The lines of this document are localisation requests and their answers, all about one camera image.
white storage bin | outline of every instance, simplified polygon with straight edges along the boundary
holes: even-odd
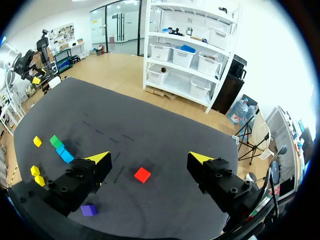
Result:
[[[209,44],[216,46],[222,50],[226,50],[229,45],[231,35],[224,31],[218,30],[214,27],[209,27],[210,36],[209,36]]]
[[[210,81],[193,75],[191,77],[191,87],[190,87],[190,95],[198,98],[204,99],[208,91],[211,89]]]
[[[173,63],[189,68],[192,58],[194,57],[196,53],[192,53],[189,51],[184,51],[179,49],[179,47],[173,48]]]
[[[214,57],[215,59],[210,57],[213,57],[213,55],[199,52],[198,72],[214,77],[221,63],[216,57]]]
[[[164,84],[168,74],[169,74],[170,69],[166,66],[162,65],[154,65],[150,67],[147,72],[148,72],[148,81],[154,84],[162,85]]]
[[[172,58],[173,50],[170,43],[155,42],[150,44],[151,58],[167,62]]]

red cube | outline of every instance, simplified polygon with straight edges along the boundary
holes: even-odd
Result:
[[[140,169],[135,173],[134,177],[138,179],[143,184],[148,180],[148,178],[151,176],[151,173],[145,170],[143,167],[140,167]]]

desk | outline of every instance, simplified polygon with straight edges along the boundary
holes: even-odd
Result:
[[[32,179],[32,165],[52,180],[69,168],[49,142],[53,134],[75,157],[111,152],[105,183],[84,201],[94,204],[98,215],[84,217],[78,209],[68,218],[104,233],[140,238],[196,240],[221,233],[228,215],[201,193],[187,170],[187,157],[189,151],[222,157],[237,171],[238,149],[231,136],[71,77],[40,99],[15,130],[24,181]],[[35,136],[42,140],[39,148]],[[140,167],[151,172],[144,184],[134,178]]]
[[[299,138],[296,137],[294,139],[287,121],[287,113],[284,112],[280,106],[273,109],[266,119],[266,122],[270,128],[271,137],[275,140],[277,149],[279,150],[283,145],[287,145],[288,147],[287,153],[280,155],[280,163],[282,165],[280,170],[280,184],[294,176],[293,189],[285,195],[282,195],[279,198],[281,200],[297,191],[304,176],[305,161],[303,153],[301,152],[300,155],[298,155],[296,151],[295,144],[298,143]],[[297,136],[299,136],[301,134],[298,130],[299,126],[295,125],[294,127],[297,130]]]

blue cube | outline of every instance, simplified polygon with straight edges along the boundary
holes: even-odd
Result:
[[[85,217],[94,216],[98,214],[96,207],[94,205],[85,205],[80,207],[81,207],[82,214]]]
[[[59,156],[61,156],[64,150],[65,150],[65,145],[62,144],[60,147],[56,149],[56,152],[59,154]]]
[[[67,164],[75,159],[66,149],[64,149],[60,156]]]

glass door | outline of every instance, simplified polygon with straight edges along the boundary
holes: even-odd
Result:
[[[123,0],[106,6],[109,53],[137,55],[139,3],[139,0]]]
[[[104,45],[106,51],[106,18],[105,7],[100,7],[90,12],[91,41],[92,48],[98,48]]]

